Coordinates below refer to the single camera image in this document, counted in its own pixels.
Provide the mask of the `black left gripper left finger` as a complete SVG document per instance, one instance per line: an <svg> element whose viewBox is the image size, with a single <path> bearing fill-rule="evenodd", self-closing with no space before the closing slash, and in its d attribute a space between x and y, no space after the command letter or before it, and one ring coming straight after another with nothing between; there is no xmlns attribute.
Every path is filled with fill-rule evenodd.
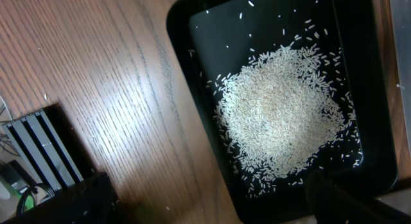
<svg viewBox="0 0 411 224"><path fill-rule="evenodd" d="M8 224L118 222L118 198L110 177L97 173L28 211L17 211Z"/></svg>

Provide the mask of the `pile of white rice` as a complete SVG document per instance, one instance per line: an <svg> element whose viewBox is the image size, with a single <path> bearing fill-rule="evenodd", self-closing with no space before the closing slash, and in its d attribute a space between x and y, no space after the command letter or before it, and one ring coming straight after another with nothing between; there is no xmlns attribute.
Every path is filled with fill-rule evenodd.
<svg viewBox="0 0 411 224"><path fill-rule="evenodd" d="M363 160L331 0L232 0L188 20L212 126L248 199Z"/></svg>

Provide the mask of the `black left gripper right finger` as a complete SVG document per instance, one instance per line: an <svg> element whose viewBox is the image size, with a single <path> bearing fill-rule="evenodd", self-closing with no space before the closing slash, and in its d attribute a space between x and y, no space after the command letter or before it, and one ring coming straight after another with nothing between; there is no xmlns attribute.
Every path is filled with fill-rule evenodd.
<svg viewBox="0 0 411 224"><path fill-rule="evenodd" d="M320 171L310 173L304 192L317 223L410 223L409 214L374 198L351 195Z"/></svg>

